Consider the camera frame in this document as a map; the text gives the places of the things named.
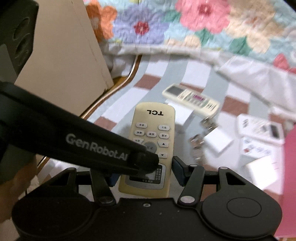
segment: beige flower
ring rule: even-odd
[[[269,0],[228,0],[231,5],[227,34],[234,38],[247,37],[248,45],[259,53],[270,47],[269,39],[280,36],[283,28],[273,17],[275,11]]]
[[[200,39],[195,35],[188,35],[185,37],[183,41],[179,41],[176,39],[168,39],[168,40],[165,40],[165,43],[168,45],[176,45],[176,46],[190,47],[190,48],[201,47]]]

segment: metal bolt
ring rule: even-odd
[[[182,203],[193,203],[195,201],[195,198],[191,196],[183,196],[180,198],[180,201]]]
[[[99,202],[102,204],[109,204],[113,201],[114,201],[113,197],[110,197],[110,196],[103,196],[99,198]]]

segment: remote control button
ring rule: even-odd
[[[167,141],[158,141],[157,144],[159,145],[159,147],[168,148]]]
[[[167,133],[160,133],[159,134],[159,138],[161,138],[161,139],[168,139],[170,136],[169,136],[169,134],[167,134]]]
[[[138,127],[138,128],[147,128],[147,123],[138,122],[138,123],[136,123],[136,127]]]
[[[135,130],[134,133],[136,136],[143,136],[144,135],[144,131]]]
[[[166,125],[159,125],[158,126],[158,129],[160,131],[169,131],[170,130],[170,127],[169,126],[166,126]]]
[[[143,141],[144,141],[144,139],[141,139],[141,138],[133,138],[133,141],[134,141],[134,142],[137,142],[137,143],[139,143],[139,144],[142,144]]]
[[[146,146],[147,151],[150,151],[152,153],[156,152],[157,147],[153,142],[146,142],[144,146]]]
[[[147,132],[147,136],[148,137],[156,137],[157,136],[157,133],[156,132],[153,132],[153,131],[148,131]]]
[[[159,153],[157,153],[157,155],[159,158],[162,158],[162,159],[168,158],[168,154],[166,152],[159,152]]]

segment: red flower center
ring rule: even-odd
[[[198,12],[199,14],[208,16],[212,13],[212,7],[209,4],[200,4],[198,8]]]
[[[135,33],[140,35],[144,35],[149,31],[149,25],[147,22],[139,21],[133,28],[135,29]]]

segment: floral blanket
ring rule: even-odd
[[[84,0],[97,40],[207,48],[296,73],[296,13],[283,0]]]

